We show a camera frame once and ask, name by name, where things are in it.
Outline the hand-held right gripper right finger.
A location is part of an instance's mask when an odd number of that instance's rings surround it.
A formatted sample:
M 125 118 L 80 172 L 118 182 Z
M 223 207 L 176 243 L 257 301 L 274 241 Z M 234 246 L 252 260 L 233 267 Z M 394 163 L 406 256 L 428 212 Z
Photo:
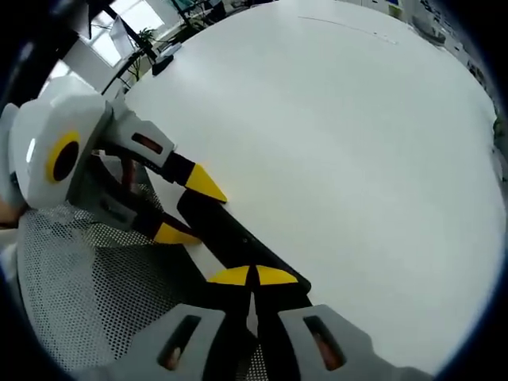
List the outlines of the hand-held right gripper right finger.
M 314 305 L 297 278 L 256 265 L 258 337 L 271 380 L 431 380 L 379 356 L 371 337 L 325 304 Z

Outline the person's left hand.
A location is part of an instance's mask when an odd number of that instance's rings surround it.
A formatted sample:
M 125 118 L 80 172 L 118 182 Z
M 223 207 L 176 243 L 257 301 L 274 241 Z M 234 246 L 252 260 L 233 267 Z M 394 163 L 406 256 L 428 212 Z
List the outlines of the person's left hand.
M 16 229 L 19 219 L 25 211 L 25 206 L 11 206 L 4 201 L 0 201 L 0 228 Z

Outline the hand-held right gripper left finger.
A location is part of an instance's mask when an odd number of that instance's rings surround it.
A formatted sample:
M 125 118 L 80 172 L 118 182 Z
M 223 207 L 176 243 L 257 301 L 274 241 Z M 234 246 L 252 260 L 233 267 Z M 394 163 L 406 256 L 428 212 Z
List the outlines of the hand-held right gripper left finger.
M 114 362 L 76 380 L 233 380 L 245 343 L 250 266 L 179 281 L 183 300 L 133 336 Z

